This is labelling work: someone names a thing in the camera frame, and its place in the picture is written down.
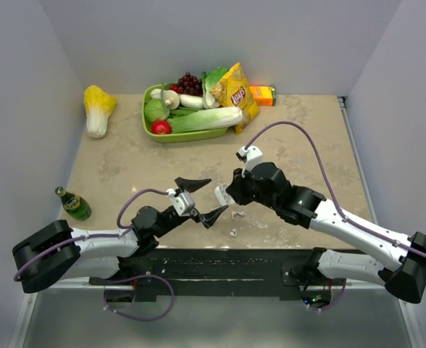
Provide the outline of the white earbud charging case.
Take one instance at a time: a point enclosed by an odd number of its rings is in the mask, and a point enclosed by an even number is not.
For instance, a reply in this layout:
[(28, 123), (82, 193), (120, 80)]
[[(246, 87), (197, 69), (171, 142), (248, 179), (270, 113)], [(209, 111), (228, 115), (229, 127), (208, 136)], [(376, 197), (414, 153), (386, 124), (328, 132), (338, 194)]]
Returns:
[(226, 188), (226, 184), (221, 184), (214, 189), (214, 195), (216, 196), (220, 206), (230, 205), (230, 197), (226, 192)]

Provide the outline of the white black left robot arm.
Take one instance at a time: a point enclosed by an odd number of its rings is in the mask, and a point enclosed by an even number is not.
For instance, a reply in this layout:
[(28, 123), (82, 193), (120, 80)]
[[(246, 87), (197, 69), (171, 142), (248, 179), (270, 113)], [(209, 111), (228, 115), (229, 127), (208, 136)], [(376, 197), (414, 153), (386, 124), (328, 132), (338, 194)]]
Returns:
[(211, 228), (231, 204), (232, 199), (218, 186), (214, 194), (219, 207), (200, 213), (193, 192), (209, 184), (208, 179), (175, 179), (176, 188), (163, 191), (169, 207), (159, 211), (144, 206), (130, 225), (119, 223), (115, 230), (72, 228), (66, 220), (55, 220), (13, 247), (17, 272), (14, 281), (26, 294), (43, 291), (58, 281), (70, 278), (109, 279), (126, 283), (131, 267), (121, 259), (140, 257), (156, 249), (158, 240), (188, 220)]

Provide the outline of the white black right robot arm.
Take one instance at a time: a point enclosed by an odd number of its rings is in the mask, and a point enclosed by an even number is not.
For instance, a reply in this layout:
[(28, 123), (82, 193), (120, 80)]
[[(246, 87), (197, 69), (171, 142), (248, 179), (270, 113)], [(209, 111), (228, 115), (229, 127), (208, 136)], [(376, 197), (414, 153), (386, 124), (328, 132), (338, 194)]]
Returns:
[(272, 162), (252, 171), (234, 170), (229, 185), (217, 189), (218, 199), (270, 208), (286, 223), (325, 233), (356, 248), (355, 253), (315, 248), (307, 261), (292, 269), (306, 284), (353, 279), (384, 286), (393, 296), (418, 304), (426, 287), (426, 235), (388, 231), (340, 210), (335, 202), (305, 186), (297, 186)]

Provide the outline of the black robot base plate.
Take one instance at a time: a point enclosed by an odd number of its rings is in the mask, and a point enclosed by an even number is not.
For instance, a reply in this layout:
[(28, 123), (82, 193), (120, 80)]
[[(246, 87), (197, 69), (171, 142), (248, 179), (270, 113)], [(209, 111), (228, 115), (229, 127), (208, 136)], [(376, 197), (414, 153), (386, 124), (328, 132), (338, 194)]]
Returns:
[(157, 296), (301, 298), (316, 293), (327, 279), (306, 270), (310, 249), (155, 249), (121, 258), (110, 279), (90, 278), (92, 286), (135, 285), (134, 300)]

